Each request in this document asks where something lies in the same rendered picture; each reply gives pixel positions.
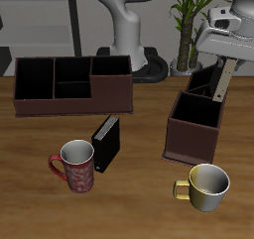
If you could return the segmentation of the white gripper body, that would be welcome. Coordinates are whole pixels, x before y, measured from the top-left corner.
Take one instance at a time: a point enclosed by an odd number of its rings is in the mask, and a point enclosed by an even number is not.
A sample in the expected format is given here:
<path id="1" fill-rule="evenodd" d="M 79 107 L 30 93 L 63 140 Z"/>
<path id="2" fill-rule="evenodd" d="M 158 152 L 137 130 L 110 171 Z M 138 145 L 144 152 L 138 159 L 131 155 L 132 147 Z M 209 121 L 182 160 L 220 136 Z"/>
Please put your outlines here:
<path id="1" fill-rule="evenodd" d="M 229 31 L 210 27 L 207 20 L 200 26 L 194 44 L 200 53 L 254 61 L 254 41 L 237 40 Z"/>

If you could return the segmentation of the narrow dark brown desk caddy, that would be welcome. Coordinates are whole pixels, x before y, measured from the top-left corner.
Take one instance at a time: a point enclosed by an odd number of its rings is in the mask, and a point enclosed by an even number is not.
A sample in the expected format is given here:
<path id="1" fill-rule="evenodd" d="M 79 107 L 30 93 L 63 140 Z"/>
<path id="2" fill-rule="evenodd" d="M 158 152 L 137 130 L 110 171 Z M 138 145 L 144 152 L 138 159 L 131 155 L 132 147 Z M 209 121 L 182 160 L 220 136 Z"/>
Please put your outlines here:
<path id="1" fill-rule="evenodd" d="M 225 104 L 210 94 L 214 69 L 193 72 L 187 89 L 179 92 L 168 118 L 163 160 L 191 167 L 212 163 Z"/>

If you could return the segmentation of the wide dark brown desk caddy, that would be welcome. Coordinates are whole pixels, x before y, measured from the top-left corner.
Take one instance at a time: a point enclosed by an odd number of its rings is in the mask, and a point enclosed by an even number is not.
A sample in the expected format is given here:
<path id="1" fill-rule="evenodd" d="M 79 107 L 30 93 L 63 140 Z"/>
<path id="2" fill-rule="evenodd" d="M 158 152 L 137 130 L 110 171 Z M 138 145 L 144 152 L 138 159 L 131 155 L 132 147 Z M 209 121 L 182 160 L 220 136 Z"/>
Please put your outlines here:
<path id="1" fill-rule="evenodd" d="M 126 56 L 17 58 L 13 103 L 18 117 L 131 113 Z"/>

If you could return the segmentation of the black book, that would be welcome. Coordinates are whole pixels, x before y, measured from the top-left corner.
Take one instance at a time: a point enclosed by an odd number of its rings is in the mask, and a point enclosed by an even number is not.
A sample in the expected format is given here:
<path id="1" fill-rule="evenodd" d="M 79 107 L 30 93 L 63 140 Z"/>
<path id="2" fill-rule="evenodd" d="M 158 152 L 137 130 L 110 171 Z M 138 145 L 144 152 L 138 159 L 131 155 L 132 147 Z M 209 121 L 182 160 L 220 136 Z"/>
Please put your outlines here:
<path id="1" fill-rule="evenodd" d="M 108 116 L 91 137 L 94 148 L 94 169 L 104 173 L 120 150 L 119 119 Z"/>

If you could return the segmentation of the green pot plant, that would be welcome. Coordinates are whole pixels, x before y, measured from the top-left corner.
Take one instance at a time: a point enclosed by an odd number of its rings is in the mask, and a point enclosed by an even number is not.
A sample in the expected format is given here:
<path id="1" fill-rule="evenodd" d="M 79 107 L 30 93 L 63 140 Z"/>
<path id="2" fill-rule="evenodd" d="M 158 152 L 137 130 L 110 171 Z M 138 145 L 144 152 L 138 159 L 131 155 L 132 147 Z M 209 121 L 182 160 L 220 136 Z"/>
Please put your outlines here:
<path id="1" fill-rule="evenodd" d="M 193 20 L 197 14 L 207 18 L 203 9 L 211 1 L 213 0 L 176 0 L 176 4 L 170 8 L 169 14 L 174 17 L 177 23 L 176 29 L 181 34 L 176 60 L 176 71 L 179 74 L 196 68 L 198 52 L 194 48 L 194 38 L 197 28 L 193 26 Z"/>

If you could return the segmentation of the yellow mug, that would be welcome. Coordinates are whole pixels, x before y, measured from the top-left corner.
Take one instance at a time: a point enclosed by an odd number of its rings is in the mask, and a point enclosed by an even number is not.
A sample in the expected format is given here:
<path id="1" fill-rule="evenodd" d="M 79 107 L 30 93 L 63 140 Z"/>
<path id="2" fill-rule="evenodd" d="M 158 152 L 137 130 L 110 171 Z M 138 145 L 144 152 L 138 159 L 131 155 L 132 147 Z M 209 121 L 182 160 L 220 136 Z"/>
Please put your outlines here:
<path id="1" fill-rule="evenodd" d="M 189 200 L 193 207 L 203 212 L 214 210 L 230 187 L 227 173 L 218 166 L 199 164 L 190 170 L 188 179 L 174 183 L 175 199 Z"/>

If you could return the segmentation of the red patterned mug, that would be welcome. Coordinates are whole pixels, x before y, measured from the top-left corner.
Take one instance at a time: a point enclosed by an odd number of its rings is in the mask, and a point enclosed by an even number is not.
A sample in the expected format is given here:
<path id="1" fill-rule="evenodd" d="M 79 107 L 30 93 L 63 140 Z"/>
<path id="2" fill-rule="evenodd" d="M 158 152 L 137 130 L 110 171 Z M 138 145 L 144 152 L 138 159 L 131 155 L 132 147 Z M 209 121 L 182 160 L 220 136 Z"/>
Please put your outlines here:
<path id="1" fill-rule="evenodd" d="M 76 193 L 84 193 L 93 187 L 92 145 L 84 140 L 72 140 L 64 144 L 58 154 L 49 157 L 49 168 Z"/>

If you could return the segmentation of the grey shelf unit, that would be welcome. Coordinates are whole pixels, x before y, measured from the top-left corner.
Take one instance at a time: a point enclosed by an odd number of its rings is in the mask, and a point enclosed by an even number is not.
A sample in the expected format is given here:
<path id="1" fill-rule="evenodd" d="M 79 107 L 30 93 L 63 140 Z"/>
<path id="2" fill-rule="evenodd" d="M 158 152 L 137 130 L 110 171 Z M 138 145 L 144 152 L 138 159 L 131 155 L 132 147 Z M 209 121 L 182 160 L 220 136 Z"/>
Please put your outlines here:
<path id="1" fill-rule="evenodd" d="M 13 58 L 74 56 L 68 0 L 0 0 L 0 17 Z"/>

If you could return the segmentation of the dark grey block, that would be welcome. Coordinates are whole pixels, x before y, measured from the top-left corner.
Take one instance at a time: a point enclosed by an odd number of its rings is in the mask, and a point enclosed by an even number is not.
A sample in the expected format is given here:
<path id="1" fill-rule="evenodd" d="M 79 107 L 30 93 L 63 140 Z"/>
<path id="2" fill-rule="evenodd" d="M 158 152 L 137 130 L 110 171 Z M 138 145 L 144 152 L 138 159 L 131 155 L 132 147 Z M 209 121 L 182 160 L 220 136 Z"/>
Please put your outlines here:
<path id="1" fill-rule="evenodd" d="M 9 76 L 11 72 L 12 56 L 8 47 L 0 47 L 0 76 Z"/>

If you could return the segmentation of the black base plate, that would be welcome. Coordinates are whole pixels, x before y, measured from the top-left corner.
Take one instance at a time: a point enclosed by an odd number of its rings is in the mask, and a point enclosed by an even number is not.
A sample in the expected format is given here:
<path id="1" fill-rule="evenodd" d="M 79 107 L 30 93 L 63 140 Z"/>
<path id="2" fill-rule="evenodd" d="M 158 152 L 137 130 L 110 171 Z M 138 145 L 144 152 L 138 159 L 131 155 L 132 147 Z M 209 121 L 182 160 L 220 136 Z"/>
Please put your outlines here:
<path id="1" fill-rule="evenodd" d="M 134 83 L 156 83 L 168 76 L 168 64 L 158 56 L 153 47 L 144 48 L 148 61 L 141 69 L 133 71 Z M 94 75 L 128 74 L 130 63 L 127 57 L 112 57 L 108 47 L 102 47 L 97 51 L 97 58 L 93 59 L 92 73 Z"/>

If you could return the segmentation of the black upright post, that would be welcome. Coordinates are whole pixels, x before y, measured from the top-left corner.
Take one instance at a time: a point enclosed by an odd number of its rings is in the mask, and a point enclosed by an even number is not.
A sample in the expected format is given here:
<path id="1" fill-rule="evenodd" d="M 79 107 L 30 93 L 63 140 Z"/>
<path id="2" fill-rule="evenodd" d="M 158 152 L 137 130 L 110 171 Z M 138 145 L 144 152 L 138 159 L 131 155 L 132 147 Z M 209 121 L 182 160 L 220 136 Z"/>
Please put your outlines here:
<path id="1" fill-rule="evenodd" d="M 68 0 L 68 8 L 69 8 L 74 55 L 76 57 L 80 57 L 81 56 L 81 42 L 80 42 L 76 0 Z"/>

